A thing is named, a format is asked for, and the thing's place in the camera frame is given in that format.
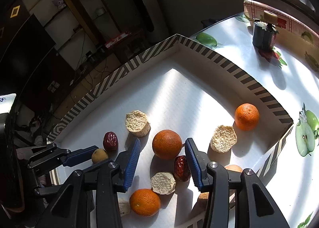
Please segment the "orange tangerine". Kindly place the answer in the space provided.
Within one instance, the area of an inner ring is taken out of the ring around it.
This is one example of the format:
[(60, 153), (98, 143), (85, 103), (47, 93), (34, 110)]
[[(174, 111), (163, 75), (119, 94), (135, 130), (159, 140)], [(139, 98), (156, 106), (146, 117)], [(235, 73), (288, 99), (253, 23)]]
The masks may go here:
[(243, 131), (253, 130), (258, 125), (259, 119), (259, 111), (253, 104), (241, 104), (235, 111), (235, 124)]
[(160, 210), (160, 197), (151, 189), (136, 190), (129, 199), (130, 207), (139, 216), (151, 217)]
[(161, 130), (153, 138), (153, 152), (163, 160), (177, 157), (182, 149), (181, 137), (172, 130)]

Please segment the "beige cut corn-like piece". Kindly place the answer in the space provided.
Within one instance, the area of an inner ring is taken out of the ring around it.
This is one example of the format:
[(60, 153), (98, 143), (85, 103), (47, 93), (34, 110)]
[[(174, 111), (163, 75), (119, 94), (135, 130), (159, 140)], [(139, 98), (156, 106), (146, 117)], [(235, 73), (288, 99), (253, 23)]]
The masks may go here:
[(121, 217), (131, 212), (130, 203), (124, 198), (118, 198), (118, 206)]
[(236, 144), (237, 135), (234, 128), (224, 125), (220, 125), (215, 129), (210, 141), (211, 149), (218, 153), (226, 153)]
[(170, 172), (158, 172), (151, 178), (153, 192), (160, 195), (169, 195), (175, 191), (176, 181)]
[(151, 129), (147, 115), (140, 110), (133, 110), (126, 114), (125, 127), (128, 132), (138, 138), (145, 137)]

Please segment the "red jujube date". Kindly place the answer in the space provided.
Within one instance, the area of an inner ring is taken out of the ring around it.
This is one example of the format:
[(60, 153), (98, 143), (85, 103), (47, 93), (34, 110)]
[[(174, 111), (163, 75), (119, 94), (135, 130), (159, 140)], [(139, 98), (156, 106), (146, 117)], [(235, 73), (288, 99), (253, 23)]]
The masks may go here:
[(114, 132), (110, 131), (104, 135), (103, 147), (106, 151), (118, 150), (118, 138)]
[(186, 156), (177, 156), (174, 160), (174, 176), (178, 181), (187, 182), (191, 178), (191, 171)]

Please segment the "fruit print tablecloth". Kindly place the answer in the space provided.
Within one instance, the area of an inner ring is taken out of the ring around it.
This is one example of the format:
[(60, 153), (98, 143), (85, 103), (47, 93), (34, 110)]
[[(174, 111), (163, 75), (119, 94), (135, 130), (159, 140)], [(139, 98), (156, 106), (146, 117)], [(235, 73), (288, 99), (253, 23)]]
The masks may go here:
[[(262, 57), (252, 43), (254, 19), (264, 11), (279, 18), (277, 58)], [(240, 78), (275, 117), (288, 128), (270, 150), (258, 174), (291, 227), (318, 227), (318, 150), (301, 156), (295, 130), (299, 113), (318, 114), (318, 33), (305, 23), (269, 5), (243, 0), (243, 11), (204, 30), (217, 40), (210, 49), (245, 71)]]

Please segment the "dark red glass bottle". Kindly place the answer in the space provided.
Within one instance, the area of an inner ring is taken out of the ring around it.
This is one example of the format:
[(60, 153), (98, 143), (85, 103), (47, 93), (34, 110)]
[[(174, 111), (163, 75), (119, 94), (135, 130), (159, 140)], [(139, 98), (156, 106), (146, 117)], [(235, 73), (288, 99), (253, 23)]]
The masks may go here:
[(252, 44), (260, 50), (270, 52), (275, 45), (278, 30), (277, 15), (273, 12), (264, 10), (261, 19), (254, 19)]

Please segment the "brown longan fruit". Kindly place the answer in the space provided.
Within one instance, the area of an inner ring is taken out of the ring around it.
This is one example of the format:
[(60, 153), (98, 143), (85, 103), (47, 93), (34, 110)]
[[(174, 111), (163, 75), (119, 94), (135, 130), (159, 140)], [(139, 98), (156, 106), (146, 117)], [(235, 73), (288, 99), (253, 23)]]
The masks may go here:
[(243, 169), (238, 165), (227, 165), (227, 166), (225, 166), (225, 169), (230, 170), (230, 171), (239, 172), (239, 173), (242, 173), (242, 171), (243, 171)]
[(96, 149), (91, 156), (91, 160), (93, 164), (100, 163), (108, 158), (109, 156), (104, 149)]
[(203, 192), (198, 196), (198, 204), (201, 208), (205, 209), (207, 206), (207, 202), (208, 202), (208, 198), (209, 198), (209, 192)]

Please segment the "striped cardboard tray box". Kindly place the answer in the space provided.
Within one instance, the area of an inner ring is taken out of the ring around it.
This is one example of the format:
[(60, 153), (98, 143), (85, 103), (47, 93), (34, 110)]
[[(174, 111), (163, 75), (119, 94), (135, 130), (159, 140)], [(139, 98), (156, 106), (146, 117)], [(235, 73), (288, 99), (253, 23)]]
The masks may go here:
[[(236, 129), (237, 144), (226, 153), (210, 148), (215, 129), (235, 126), (236, 108), (257, 107), (260, 121), (251, 131)], [(150, 188), (157, 172), (172, 172), (174, 162), (155, 156), (154, 136), (173, 130), (181, 140), (192, 138), (200, 151), (222, 165), (251, 168), (263, 176), (282, 150), (293, 121), (282, 105), (251, 75), (226, 57), (178, 34), (158, 43), (114, 71), (88, 92), (62, 118), (48, 141), (70, 150), (102, 146), (114, 132), (119, 151), (133, 135), (125, 116), (144, 112), (151, 129), (141, 139), (141, 154), (132, 186), (119, 197), (128, 200), (139, 188)]]

